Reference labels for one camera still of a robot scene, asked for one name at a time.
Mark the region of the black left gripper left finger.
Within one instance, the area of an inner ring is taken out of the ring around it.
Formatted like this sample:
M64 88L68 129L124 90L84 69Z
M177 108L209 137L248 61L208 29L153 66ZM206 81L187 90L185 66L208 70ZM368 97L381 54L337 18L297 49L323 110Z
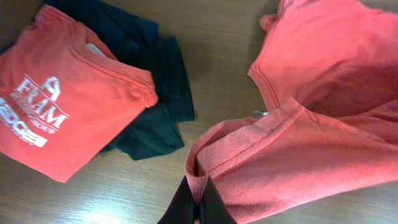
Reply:
M184 176L169 207L158 224L194 224L195 201Z

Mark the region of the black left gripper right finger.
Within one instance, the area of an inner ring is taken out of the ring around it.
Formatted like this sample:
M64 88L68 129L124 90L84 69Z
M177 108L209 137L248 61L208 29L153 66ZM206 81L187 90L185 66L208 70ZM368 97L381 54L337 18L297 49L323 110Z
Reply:
M208 177L199 209L202 224L237 224L227 210L211 177Z

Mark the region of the orange McKinney Boyd soccer t-shirt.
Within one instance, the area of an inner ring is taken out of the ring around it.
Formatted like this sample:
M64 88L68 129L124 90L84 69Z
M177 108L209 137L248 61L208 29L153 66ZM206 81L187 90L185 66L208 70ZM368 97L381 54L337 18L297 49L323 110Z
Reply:
M281 1L249 69L267 113L192 146L197 205L209 182L238 223L397 179L397 14L355 0Z

